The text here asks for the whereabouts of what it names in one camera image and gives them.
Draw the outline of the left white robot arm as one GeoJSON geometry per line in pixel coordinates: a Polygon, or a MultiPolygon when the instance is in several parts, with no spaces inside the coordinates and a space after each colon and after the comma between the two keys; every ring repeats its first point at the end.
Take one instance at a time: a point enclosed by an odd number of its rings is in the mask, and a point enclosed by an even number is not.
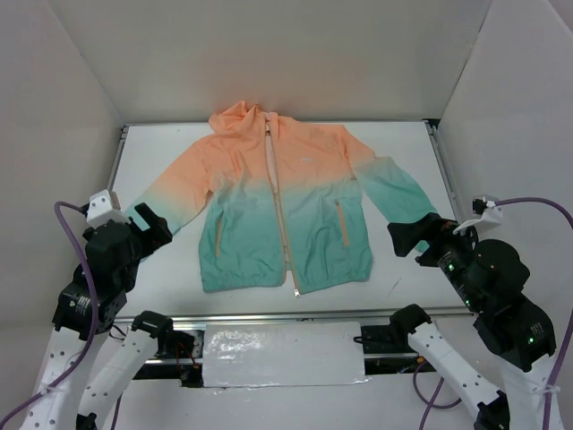
{"type": "Polygon", "coordinates": [[[175,348],[172,319],[144,311],[104,368],[90,374],[135,286],[140,262],[169,244],[172,234],[167,221],[146,203],[135,207],[147,225],[140,228],[102,197],[78,209],[90,223],[81,245],[62,214],[65,205],[56,202],[56,217],[80,264],[57,300],[38,391],[21,405],[27,413],[24,429],[100,429],[146,360],[165,357],[175,348]]]}

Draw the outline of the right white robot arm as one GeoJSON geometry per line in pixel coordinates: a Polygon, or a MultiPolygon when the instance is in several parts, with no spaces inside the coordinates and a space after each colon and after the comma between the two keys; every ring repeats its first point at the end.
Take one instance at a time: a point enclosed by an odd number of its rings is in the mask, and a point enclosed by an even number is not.
{"type": "Polygon", "coordinates": [[[390,317],[391,344],[420,353],[456,392],[476,429],[561,429],[555,332],[548,314],[523,293],[530,271],[517,250],[498,239],[479,240],[471,228],[435,213],[411,224],[391,223],[388,230],[399,257],[427,243],[418,264],[440,269],[475,314],[475,330],[498,358],[504,386],[484,380],[419,305],[390,317]]]}

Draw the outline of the orange and teal gradient jacket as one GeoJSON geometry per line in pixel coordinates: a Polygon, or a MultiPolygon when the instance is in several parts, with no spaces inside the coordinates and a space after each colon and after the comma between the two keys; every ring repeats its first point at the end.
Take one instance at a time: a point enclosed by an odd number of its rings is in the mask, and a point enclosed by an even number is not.
{"type": "Polygon", "coordinates": [[[274,288],[303,295],[366,281],[372,251],[363,198],[390,223],[433,212],[423,188],[342,125],[299,122],[238,102],[210,118],[137,203],[172,233],[198,215],[202,288],[274,288]]]}

